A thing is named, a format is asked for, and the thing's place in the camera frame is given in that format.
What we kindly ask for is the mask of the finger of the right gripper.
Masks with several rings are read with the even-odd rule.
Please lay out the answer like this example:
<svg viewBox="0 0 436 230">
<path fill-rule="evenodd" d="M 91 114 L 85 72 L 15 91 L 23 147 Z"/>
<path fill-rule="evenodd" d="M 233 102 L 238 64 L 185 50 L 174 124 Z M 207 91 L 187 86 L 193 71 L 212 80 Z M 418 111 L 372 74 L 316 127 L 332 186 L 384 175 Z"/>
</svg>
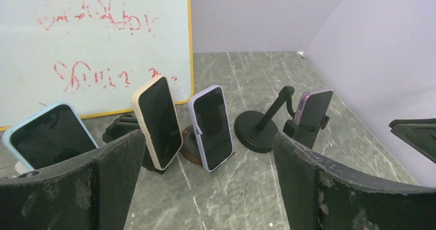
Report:
<svg viewBox="0 0 436 230">
<path fill-rule="evenodd" d="M 396 119 L 389 127 L 392 134 L 435 163 L 435 118 Z"/>
</svg>

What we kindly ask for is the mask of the black round base phone holder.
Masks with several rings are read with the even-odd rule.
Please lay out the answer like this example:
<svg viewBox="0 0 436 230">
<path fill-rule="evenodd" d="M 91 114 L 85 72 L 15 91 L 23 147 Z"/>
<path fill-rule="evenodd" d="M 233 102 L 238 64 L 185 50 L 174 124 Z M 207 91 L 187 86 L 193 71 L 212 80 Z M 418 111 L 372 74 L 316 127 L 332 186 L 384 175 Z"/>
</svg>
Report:
<svg viewBox="0 0 436 230">
<path fill-rule="evenodd" d="M 311 135 L 310 131 L 305 127 L 299 128 L 293 122 L 296 113 L 296 110 L 294 111 L 292 107 L 292 95 L 294 92 L 295 89 L 292 86 L 283 87 L 278 93 L 277 99 L 265 114 L 252 110 L 238 115 L 234 121 L 234 131 L 238 140 L 247 149 L 256 153 L 269 153 L 272 151 L 274 136 L 279 131 L 272 118 L 283 104 L 286 104 L 288 114 L 292 117 L 292 119 L 285 122 L 283 132 L 307 148 L 313 148 L 317 137 L 315 138 L 314 135 Z M 326 114 L 320 130 L 327 127 L 329 120 L 330 118 Z"/>
</svg>

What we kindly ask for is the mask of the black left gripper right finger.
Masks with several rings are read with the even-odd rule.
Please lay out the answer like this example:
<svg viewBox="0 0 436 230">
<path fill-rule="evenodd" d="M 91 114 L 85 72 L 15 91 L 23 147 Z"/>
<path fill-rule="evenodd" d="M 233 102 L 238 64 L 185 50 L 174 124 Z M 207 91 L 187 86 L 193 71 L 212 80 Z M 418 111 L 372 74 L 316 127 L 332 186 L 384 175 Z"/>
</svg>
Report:
<svg viewBox="0 0 436 230">
<path fill-rule="evenodd" d="M 274 160 L 291 229 L 435 229 L 435 189 L 372 176 L 286 134 Z"/>
</svg>

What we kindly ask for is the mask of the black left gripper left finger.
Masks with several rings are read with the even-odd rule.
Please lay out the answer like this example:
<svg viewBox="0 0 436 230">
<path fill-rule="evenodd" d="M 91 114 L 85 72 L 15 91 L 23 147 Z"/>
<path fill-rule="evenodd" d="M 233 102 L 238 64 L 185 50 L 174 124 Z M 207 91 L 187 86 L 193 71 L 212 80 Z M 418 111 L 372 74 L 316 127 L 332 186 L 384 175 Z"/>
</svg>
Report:
<svg viewBox="0 0 436 230">
<path fill-rule="evenodd" d="M 61 163 L 1 179 L 1 229 L 123 229 L 146 150 L 135 130 Z"/>
</svg>

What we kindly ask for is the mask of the phone with beige case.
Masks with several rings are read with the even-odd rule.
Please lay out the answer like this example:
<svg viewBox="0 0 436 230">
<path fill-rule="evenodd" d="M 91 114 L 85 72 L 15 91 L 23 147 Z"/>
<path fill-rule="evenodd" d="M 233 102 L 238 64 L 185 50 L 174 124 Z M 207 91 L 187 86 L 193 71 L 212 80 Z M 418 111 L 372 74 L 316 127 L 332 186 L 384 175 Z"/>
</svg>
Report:
<svg viewBox="0 0 436 230">
<path fill-rule="evenodd" d="M 183 144 L 167 78 L 153 77 L 133 93 L 131 102 L 153 166 L 164 171 Z"/>
</svg>

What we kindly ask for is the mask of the phone with blue case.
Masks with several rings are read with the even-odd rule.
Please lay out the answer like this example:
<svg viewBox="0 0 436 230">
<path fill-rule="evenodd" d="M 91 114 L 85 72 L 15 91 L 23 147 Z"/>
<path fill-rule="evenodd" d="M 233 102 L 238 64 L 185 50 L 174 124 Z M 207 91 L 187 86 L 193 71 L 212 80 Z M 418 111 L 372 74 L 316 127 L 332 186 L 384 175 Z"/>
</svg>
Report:
<svg viewBox="0 0 436 230">
<path fill-rule="evenodd" d="M 28 171 L 45 168 L 99 148 L 74 107 L 53 103 L 2 136 L 4 146 Z"/>
</svg>

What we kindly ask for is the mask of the phone with pink case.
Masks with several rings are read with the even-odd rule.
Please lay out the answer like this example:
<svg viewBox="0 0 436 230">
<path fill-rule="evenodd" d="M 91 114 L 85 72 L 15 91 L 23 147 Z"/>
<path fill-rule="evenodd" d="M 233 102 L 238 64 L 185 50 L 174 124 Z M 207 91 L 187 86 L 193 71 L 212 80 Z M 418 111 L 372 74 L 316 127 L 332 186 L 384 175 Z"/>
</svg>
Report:
<svg viewBox="0 0 436 230">
<path fill-rule="evenodd" d="M 294 124 L 299 128 L 305 127 L 316 138 L 323 126 L 332 97 L 333 90 L 328 87 L 303 93 L 293 119 Z"/>
</svg>

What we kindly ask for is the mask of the phone with lilac case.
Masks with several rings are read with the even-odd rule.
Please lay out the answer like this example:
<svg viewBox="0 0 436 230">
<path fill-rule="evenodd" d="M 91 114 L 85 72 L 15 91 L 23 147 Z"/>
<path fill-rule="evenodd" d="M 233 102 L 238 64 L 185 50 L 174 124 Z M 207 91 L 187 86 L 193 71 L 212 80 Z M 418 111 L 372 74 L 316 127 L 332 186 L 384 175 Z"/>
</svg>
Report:
<svg viewBox="0 0 436 230">
<path fill-rule="evenodd" d="M 234 154 L 222 87 L 212 85 L 192 96 L 188 110 L 202 166 L 213 172 Z"/>
</svg>

